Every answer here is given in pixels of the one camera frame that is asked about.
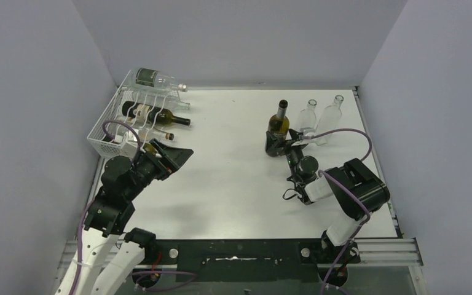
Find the brown bottle with tan label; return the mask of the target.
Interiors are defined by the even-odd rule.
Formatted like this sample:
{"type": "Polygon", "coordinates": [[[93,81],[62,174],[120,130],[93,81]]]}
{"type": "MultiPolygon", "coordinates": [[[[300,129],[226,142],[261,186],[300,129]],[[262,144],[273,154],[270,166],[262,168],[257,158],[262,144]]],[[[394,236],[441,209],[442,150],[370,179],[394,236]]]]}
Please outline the brown bottle with tan label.
{"type": "Polygon", "coordinates": [[[288,102],[280,100],[277,113],[273,115],[268,122],[267,131],[278,138],[285,139],[289,129],[289,119],[286,116],[288,102]]]}

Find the clear square glass bottle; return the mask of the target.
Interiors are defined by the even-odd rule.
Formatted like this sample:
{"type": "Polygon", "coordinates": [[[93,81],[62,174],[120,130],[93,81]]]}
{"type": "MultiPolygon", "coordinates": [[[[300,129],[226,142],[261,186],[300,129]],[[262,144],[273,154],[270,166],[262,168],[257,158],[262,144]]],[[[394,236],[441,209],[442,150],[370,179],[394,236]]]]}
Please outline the clear square glass bottle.
{"type": "Polygon", "coordinates": [[[333,102],[324,108],[317,123],[316,134],[334,130],[342,117],[341,105],[344,102],[342,95],[336,95],[333,102]]]}

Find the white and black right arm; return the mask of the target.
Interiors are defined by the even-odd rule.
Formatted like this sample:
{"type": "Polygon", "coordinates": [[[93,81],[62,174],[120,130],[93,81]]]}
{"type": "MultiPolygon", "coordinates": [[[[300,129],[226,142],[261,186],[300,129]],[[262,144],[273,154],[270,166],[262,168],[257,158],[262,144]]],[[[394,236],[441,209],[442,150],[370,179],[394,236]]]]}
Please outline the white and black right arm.
{"type": "Polygon", "coordinates": [[[336,130],[314,134],[290,129],[286,140],[266,132],[265,150],[286,157],[293,183],[294,197],[305,205],[333,198],[339,208],[332,224],[323,231],[322,247],[344,247],[390,199],[387,185],[365,164],[363,159],[351,159],[341,167],[322,170],[316,158],[304,155],[306,145],[336,130]]]}

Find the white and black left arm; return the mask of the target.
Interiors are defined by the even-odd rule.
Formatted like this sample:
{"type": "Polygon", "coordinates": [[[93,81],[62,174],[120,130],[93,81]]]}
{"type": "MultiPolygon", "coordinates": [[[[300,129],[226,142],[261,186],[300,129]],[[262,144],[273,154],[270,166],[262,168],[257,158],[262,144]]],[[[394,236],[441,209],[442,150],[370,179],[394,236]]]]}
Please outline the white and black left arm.
{"type": "Polygon", "coordinates": [[[114,294],[147,254],[158,251],[154,233],[124,231],[135,212],[133,201],[153,181],[177,172],[194,152],[158,140],[149,144],[154,152],[105,163],[102,185],[81,218],[76,252],[56,294],[114,294]]]}

